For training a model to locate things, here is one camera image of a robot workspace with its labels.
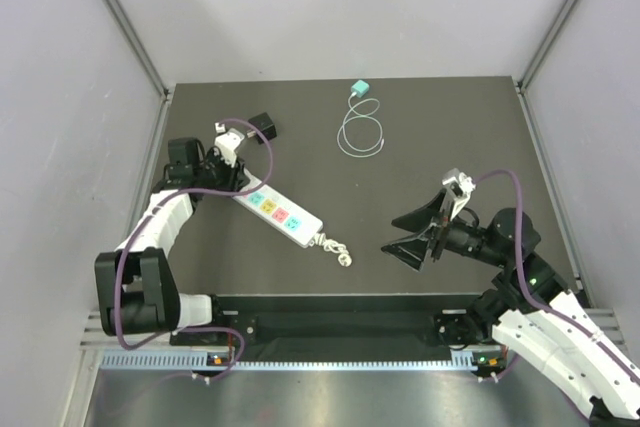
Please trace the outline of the black cube adapter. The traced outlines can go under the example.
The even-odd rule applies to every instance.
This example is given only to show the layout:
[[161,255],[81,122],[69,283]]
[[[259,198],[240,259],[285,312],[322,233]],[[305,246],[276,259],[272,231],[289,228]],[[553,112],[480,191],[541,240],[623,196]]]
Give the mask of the black cube adapter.
[[272,141],[277,137],[277,128],[267,112],[260,113],[248,119],[250,127],[246,131],[246,137],[254,139],[258,144],[263,144],[264,139]]

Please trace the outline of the white power strip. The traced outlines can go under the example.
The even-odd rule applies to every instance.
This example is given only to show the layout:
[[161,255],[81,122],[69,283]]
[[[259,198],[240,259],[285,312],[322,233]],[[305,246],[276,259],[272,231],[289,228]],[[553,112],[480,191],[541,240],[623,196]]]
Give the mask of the white power strip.
[[323,221],[268,185],[256,191],[249,185],[234,200],[302,248],[309,247],[323,229]]

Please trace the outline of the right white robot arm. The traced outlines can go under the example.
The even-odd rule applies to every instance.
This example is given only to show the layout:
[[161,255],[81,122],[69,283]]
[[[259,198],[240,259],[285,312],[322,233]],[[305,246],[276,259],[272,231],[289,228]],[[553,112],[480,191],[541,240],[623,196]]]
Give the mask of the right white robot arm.
[[448,251],[498,268],[492,288],[464,315],[481,343],[496,342],[551,382],[591,426],[639,423],[639,369],[604,334],[535,248],[541,237],[513,208],[488,226],[461,219],[471,188],[443,187],[426,205],[393,220],[404,238],[382,252],[419,271]]

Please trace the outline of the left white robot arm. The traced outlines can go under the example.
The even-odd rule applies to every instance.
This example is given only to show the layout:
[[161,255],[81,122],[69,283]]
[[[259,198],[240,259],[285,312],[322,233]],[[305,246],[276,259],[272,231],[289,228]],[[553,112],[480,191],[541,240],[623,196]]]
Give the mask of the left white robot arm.
[[211,191],[235,196],[249,184],[238,155],[246,135],[236,129],[205,149],[195,137],[171,140],[168,162],[134,230],[94,263],[102,329],[108,336],[192,328],[205,343],[226,334],[227,321],[210,295],[181,294],[168,257],[181,228]]

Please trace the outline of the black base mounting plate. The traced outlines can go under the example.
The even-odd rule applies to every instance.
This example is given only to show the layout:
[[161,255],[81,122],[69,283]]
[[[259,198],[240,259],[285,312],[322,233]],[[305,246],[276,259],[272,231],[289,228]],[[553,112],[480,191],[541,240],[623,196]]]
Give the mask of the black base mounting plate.
[[247,362],[446,360],[489,342],[473,294],[226,295],[218,326],[240,332]]

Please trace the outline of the teal charger block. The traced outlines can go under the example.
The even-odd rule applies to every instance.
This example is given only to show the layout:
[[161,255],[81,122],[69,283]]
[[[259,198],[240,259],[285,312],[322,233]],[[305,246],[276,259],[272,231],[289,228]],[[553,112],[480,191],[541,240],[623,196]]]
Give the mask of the teal charger block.
[[364,97],[370,90],[370,85],[368,82],[364,80],[358,80],[352,84],[350,91],[352,97],[362,98]]

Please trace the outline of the left aluminium frame post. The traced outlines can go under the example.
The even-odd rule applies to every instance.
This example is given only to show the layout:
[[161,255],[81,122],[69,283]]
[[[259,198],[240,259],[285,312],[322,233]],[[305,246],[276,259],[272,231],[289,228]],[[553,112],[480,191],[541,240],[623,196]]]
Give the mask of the left aluminium frame post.
[[170,94],[120,0],[102,0],[148,81],[162,99]]

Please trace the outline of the aluminium frame post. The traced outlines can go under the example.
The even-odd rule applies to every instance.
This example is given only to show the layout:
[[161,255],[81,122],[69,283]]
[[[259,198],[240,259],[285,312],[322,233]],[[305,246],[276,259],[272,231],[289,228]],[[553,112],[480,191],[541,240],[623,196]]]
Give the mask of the aluminium frame post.
[[555,43],[567,27],[571,16],[576,11],[581,0],[563,0],[559,10],[553,17],[549,27],[546,29],[540,43],[538,44],[531,60],[527,63],[523,74],[516,81],[515,85],[520,92],[525,92],[533,83],[539,70],[542,68],[546,58],[551,53]]
[[162,99],[170,94],[120,0],[102,0],[148,81]]

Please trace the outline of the right aluminium frame post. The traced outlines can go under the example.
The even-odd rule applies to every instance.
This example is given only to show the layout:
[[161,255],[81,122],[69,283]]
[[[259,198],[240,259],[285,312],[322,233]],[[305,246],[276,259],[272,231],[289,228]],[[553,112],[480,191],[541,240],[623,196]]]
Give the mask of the right aluminium frame post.
[[546,58],[551,53],[555,43],[567,27],[571,16],[576,11],[581,0],[563,0],[559,10],[553,17],[549,27],[546,29],[540,43],[538,44],[531,60],[527,63],[523,74],[516,81],[515,85],[520,92],[525,92],[533,83],[539,70],[542,68]]

